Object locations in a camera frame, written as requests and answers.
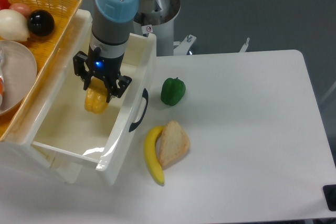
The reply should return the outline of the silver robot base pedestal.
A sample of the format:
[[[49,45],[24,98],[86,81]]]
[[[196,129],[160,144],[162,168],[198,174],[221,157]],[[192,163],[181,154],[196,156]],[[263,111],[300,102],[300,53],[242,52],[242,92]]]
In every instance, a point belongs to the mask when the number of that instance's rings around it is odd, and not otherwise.
[[[181,9],[180,0],[139,0],[134,17],[134,33],[156,35],[156,55],[171,56],[174,50],[174,20]]]

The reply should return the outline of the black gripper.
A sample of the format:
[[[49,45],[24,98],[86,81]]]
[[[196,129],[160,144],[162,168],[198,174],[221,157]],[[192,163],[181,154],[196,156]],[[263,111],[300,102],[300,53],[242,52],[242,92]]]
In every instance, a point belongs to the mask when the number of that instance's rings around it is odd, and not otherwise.
[[[100,47],[92,49],[89,46],[88,55],[78,51],[73,56],[74,73],[81,78],[84,90],[89,87],[92,77],[100,80],[105,77],[106,103],[109,103],[112,98],[121,98],[132,82],[131,77],[120,74],[123,56],[124,54],[120,53],[107,52],[106,54]]]

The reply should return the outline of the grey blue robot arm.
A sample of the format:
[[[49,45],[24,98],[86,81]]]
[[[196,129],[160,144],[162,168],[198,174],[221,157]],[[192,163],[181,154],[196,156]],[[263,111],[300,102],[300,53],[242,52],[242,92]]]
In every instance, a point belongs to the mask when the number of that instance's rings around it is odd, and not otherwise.
[[[122,97],[132,79],[120,68],[131,33],[158,41],[159,56],[174,51],[174,20],[180,12],[180,0],[93,0],[94,12],[88,53],[79,51],[73,57],[75,75],[86,90],[92,78],[104,83],[106,102]]]

